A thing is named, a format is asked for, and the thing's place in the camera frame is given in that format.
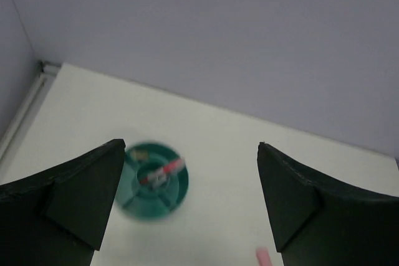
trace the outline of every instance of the white pipe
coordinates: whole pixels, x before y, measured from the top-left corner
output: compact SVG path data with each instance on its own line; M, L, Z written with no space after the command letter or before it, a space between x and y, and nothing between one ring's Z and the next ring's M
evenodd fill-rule
M26 95L22 105L19 107L18 112L15 117L12 119L11 124L9 125L6 133L0 141L0 161L2 157L6 153L8 146L10 145L12 139L14 138L18 128L20 127L22 121L24 120L29 107L32 105L37 93L39 93L40 89L43 87L46 78L43 74L40 74L34 81L31 86L31 89Z

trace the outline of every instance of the green round container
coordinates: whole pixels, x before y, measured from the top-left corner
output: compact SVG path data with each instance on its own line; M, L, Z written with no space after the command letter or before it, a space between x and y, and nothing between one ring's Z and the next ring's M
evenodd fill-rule
M183 168L168 175L161 186L141 185L148 173L179 158L171 148L159 143L140 143L125 152L125 164L119 180L115 202L130 216L156 219L167 216L183 201L188 189L188 172Z

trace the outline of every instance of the white table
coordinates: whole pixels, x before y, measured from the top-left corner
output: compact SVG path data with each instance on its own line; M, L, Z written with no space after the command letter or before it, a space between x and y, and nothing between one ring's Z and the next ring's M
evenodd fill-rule
M250 266L259 246L281 266L257 173L260 141L342 181L399 196L393 158L67 64L2 183L112 138L174 147L186 158L190 185L183 205L162 221L133 221L113 207L93 266Z

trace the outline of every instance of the wall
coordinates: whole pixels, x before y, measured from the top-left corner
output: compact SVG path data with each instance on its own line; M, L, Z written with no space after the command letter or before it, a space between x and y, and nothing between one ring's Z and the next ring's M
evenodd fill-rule
M43 59L399 156L399 0L16 2Z
M32 48L12 0L0 0L0 137L35 76Z

